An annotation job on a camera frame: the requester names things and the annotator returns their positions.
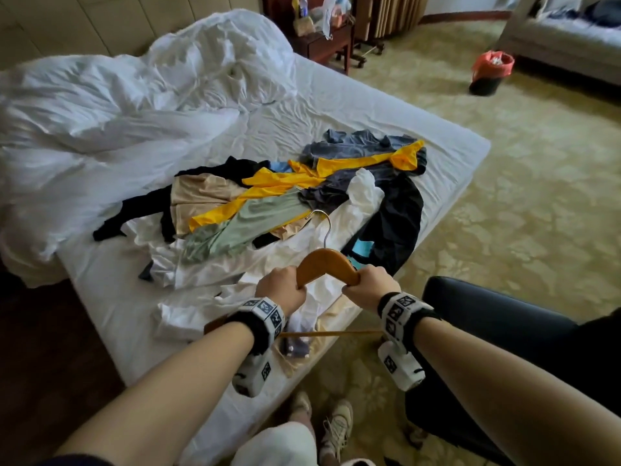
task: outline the black leather chair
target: black leather chair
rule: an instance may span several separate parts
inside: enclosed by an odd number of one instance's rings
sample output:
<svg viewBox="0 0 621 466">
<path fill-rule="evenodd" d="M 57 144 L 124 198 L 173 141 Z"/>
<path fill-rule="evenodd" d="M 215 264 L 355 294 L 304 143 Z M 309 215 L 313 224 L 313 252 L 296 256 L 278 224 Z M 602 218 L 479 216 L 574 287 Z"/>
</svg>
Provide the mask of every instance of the black leather chair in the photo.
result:
<svg viewBox="0 0 621 466">
<path fill-rule="evenodd" d="M 430 278 L 422 298 L 455 327 L 534 363 L 617 415 L 621 413 L 616 376 L 608 374 L 621 354 L 620 310 L 579 326 L 562 314 L 439 276 Z M 511 465 L 427 361 L 419 361 L 426 378 L 406 393 L 408 420 L 456 446 L 500 465 Z"/>
</svg>

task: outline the wooden nightstand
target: wooden nightstand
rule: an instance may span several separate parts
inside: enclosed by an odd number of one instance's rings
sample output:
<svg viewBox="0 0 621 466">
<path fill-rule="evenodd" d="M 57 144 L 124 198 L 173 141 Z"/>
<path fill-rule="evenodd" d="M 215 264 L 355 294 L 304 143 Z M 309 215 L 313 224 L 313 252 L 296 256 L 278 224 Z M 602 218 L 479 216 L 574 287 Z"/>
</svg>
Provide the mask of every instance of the wooden nightstand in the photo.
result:
<svg viewBox="0 0 621 466">
<path fill-rule="evenodd" d="M 323 33 L 313 33 L 302 37 L 288 37 L 293 50 L 314 62 L 325 64 L 334 54 L 343 58 L 345 75 L 349 75 L 352 57 L 353 26 L 350 24 L 332 30 L 332 39 L 326 39 Z"/>
</svg>

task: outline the forearm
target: forearm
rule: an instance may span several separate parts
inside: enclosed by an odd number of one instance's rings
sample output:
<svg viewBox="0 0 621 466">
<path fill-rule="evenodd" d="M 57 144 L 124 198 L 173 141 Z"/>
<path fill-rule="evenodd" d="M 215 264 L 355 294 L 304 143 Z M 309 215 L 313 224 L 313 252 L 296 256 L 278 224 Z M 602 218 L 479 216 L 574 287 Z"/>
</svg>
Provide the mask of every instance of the forearm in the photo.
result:
<svg viewBox="0 0 621 466">
<path fill-rule="evenodd" d="M 517 464 L 621 464 L 621 419 L 553 375 L 436 319 L 414 344 Z"/>
<path fill-rule="evenodd" d="M 206 421 L 253 334 L 231 322 L 148 372 L 77 430 L 57 455 L 85 453 L 115 466 L 170 466 Z"/>
</svg>

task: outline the light green garment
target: light green garment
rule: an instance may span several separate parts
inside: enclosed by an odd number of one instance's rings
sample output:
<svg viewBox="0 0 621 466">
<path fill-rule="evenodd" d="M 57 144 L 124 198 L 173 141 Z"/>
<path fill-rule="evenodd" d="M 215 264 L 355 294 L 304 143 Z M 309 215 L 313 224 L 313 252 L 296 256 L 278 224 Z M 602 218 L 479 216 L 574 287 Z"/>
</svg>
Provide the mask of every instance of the light green garment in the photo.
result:
<svg viewBox="0 0 621 466">
<path fill-rule="evenodd" d="M 300 203 L 296 188 L 280 196 L 249 199 L 232 219 L 197 228 L 186 239 L 183 257 L 198 263 L 223 253 L 234 255 L 259 235 L 307 211 L 309 207 Z"/>
</svg>

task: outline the person's left arm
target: person's left arm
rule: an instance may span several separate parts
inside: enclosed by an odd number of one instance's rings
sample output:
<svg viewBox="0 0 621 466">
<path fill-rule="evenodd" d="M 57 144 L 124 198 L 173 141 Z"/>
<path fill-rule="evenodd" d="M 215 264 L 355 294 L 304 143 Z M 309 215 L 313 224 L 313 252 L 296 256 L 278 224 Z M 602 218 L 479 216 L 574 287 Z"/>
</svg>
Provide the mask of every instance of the person's left arm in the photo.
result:
<svg viewBox="0 0 621 466">
<path fill-rule="evenodd" d="M 296 269 L 275 269 L 256 288 L 290 316 L 306 298 Z M 254 343 L 229 322 L 149 371 L 86 422 L 56 455 L 88 454 L 114 466 L 169 466 L 205 423 Z"/>
</svg>

